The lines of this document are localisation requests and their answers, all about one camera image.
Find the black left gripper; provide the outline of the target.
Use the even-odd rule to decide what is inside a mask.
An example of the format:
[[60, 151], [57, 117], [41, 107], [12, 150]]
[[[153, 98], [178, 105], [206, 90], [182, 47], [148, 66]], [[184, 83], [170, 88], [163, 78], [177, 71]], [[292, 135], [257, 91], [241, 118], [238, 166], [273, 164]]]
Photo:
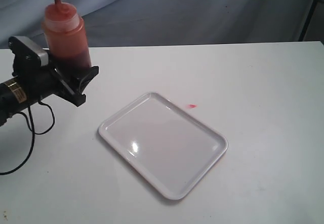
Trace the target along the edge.
[[60, 65], [52, 55], [41, 65], [38, 55], [15, 55], [13, 77], [20, 86], [18, 91], [23, 107], [33, 105], [54, 94], [75, 106], [85, 103], [84, 89], [99, 74], [99, 66], [73, 68]]

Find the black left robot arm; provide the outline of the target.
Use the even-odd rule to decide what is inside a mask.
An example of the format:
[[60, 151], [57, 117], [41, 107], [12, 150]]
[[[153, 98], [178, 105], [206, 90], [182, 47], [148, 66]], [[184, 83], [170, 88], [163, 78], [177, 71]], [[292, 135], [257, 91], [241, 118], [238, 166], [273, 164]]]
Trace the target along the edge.
[[75, 106], [85, 103], [83, 93], [88, 83], [99, 74], [93, 66], [64, 75], [56, 66], [53, 56], [41, 65], [39, 58], [22, 58], [15, 55], [12, 78], [1, 83], [1, 125], [29, 105], [54, 94]]

